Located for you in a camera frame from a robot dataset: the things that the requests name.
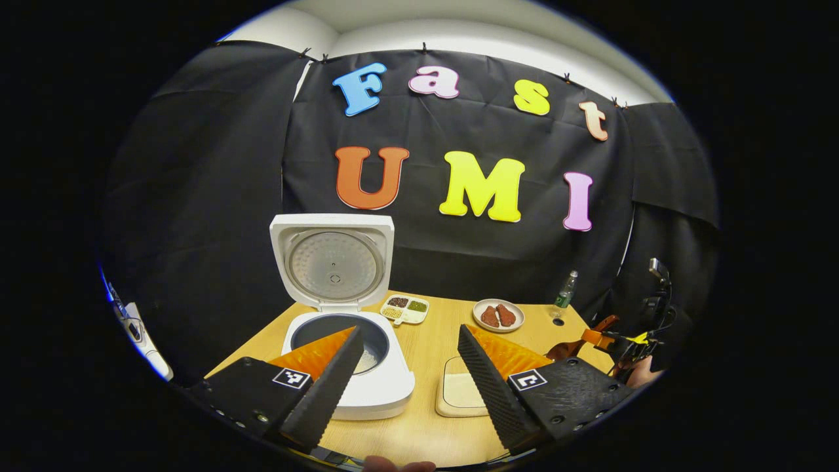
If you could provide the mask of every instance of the hand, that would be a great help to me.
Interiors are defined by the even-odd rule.
[[[406,464],[402,469],[398,469],[396,464],[379,455],[368,455],[364,458],[364,468],[362,472],[434,472],[437,465],[433,462],[412,462]]]
[[[648,384],[649,382],[658,378],[661,375],[663,370],[659,370],[658,372],[650,372],[649,368],[653,364],[653,356],[648,355],[647,357],[641,359],[640,361],[636,362],[633,365],[633,372],[629,375],[629,379],[627,380],[627,387],[630,388],[638,388],[641,385]]]

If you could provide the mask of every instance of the bottle label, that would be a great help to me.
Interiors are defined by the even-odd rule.
[[[569,296],[558,295],[556,297],[556,302],[554,305],[558,306],[559,308],[567,308],[571,298]]]

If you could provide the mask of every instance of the white tray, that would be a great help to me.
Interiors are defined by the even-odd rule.
[[[408,302],[405,303],[404,307],[396,307],[394,305],[389,305],[388,303],[390,303],[390,301],[394,298],[407,298]],[[415,310],[409,310],[408,307],[411,305],[411,302],[419,302],[419,303],[424,304],[425,305],[425,311],[424,312],[417,312]],[[389,308],[394,309],[394,310],[399,310],[400,311],[399,317],[393,317],[393,316],[389,316],[389,315],[384,314],[385,310],[387,310]],[[431,309],[431,306],[430,306],[430,304],[428,303],[427,300],[423,300],[422,298],[417,298],[416,296],[400,295],[400,294],[397,293],[397,294],[389,296],[388,299],[385,300],[384,304],[382,305],[382,308],[379,309],[378,312],[383,317],[386,317],[387,319],[393,321],[393,324],[395,326],[399,326],[402,323],[408,323],[408,324],[420,324],[420,323],[422,323],[425,320],[425,316],[428,315],[428,311],[430,309]]]

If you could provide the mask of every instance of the open lid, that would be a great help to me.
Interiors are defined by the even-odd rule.
[[[277,215],[271,244],[285,290],[322,312],[358,311],[388,291],[393,220],[384,215]]]

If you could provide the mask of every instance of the finger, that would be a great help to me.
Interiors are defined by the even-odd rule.
[[[399,472],[396,464],[380,455],[368,455],[364,458],[362,472]]]
[[[425,460],[406,464],[401,472],[434,472],[436,469],[437,465],[435,463]]]

